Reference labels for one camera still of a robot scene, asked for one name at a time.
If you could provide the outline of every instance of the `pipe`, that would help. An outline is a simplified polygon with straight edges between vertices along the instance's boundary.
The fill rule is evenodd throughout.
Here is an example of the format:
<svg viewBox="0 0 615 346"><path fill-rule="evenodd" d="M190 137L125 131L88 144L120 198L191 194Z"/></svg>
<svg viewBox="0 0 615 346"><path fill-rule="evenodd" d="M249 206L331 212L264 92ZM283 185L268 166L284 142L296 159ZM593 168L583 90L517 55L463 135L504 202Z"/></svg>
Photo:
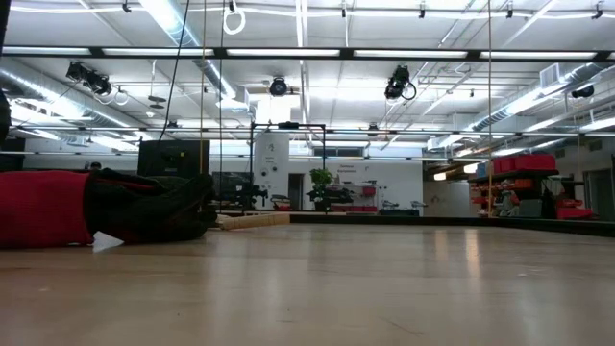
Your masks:
<svg viewBox="0 0 615 346"><path fill-rule="evenodd" d="M49 111L66 118L88 117L88 121L103 127L144 125L15 60L3 59L0 63L0 85L9 91L9 97L45 102Z"/></svg>
<svg viewBox="0 0 615 346"><path fill-rule="evenodd" d="M143 8L154 18L176 45L180 44L184 14L177 0L139 0ZM203 47L202 41L194 34L192 27L185 23L183 47ZM211 60L195 59L192 62L205 74L210 84L224 98L234 99L236 88L225 80Z"/></svg>
<svg viewBox="0 0 615 346"><path fill-rule="evenodd" d="M520 91L509 98L506 98L503 105L491 114L489 117L488 111L484 111L479 114L479 120L472 125L471 131L481 131L489 126L489 124L495 124L501 120L509 118L510 116L524 111L531 106L537 105L542 101L546 101L548 96L553 95L556 92L567 93L573 91L587 83L594 84L597 82L597 77L613 66L610 63L587 63L579 68L576 68L572 72L566 74L563 80L560 80L561 86L556 91L545 92L540 87L540 84L534 84L523 91Z"/></svg>

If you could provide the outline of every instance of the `wooden floor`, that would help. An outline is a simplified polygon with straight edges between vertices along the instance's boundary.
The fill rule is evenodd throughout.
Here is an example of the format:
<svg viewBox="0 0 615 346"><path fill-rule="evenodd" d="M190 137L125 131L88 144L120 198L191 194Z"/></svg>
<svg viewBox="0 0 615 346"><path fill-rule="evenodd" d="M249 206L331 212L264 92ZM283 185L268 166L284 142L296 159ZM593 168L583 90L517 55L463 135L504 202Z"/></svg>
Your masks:
<svg viewBox="0 0 615 346"><path fill-rule="evenodd" d="M0 252L0 345L613 345L615 240L292 225Z"/></svg>

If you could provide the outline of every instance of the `doorway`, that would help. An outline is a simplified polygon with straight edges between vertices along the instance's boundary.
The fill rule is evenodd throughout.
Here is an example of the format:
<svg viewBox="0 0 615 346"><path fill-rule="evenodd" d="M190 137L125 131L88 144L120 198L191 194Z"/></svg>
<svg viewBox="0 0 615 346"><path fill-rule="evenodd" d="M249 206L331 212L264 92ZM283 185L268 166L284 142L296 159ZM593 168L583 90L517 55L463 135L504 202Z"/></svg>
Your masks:
<svg viewBox="0 0 615 346"><path fill-rule="evenodd" d="M304 174L288 174L288 199L293 210L304 208Z"/></svg>
<svg viewBox="0 0 615 346"><path fill-rule="evenodd" d="M615 221L613 177L610 169L584 172L585 204L601 221Z"/></svg>

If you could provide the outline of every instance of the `ceiling beam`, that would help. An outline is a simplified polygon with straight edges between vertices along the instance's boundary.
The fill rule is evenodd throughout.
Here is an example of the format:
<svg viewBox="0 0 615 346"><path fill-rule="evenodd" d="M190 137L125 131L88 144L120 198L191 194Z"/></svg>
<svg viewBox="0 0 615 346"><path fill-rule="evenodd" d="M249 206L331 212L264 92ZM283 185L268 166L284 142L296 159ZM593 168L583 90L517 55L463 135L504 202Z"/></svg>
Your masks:
<svg viewBox="0 0 615 346"><path fill-rule="evenodd" d="M294 48L233 47L206 51L218 60L303 60L366 62L488 62L481 49L401 49L401 48ZM102 46L25 46L7 45L3 56L14 58L64 58L107 60L194 60L202 48L182 48L177 57L174 47L102 47ZM604 50L529 50L492 51L492 62L615 62L615 51Z"/></svg>

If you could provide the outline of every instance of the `potted plant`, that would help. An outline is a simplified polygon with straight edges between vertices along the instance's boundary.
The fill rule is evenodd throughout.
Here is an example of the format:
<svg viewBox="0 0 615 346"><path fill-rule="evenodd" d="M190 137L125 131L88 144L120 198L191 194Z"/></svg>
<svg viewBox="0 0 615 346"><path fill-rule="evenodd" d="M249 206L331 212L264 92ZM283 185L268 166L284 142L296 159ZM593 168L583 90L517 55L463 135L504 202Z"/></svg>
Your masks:
<svg viewBox="0 0 615 346"><path fill-rule="evenodd" d="M330 185L333 181L333 174L327 170L327 168L316 168L309 171L311 182L313 183L313 190L309 193L309 197L314 201L316 211L329 210L329 198L325 195L327 185Z"/></svg>

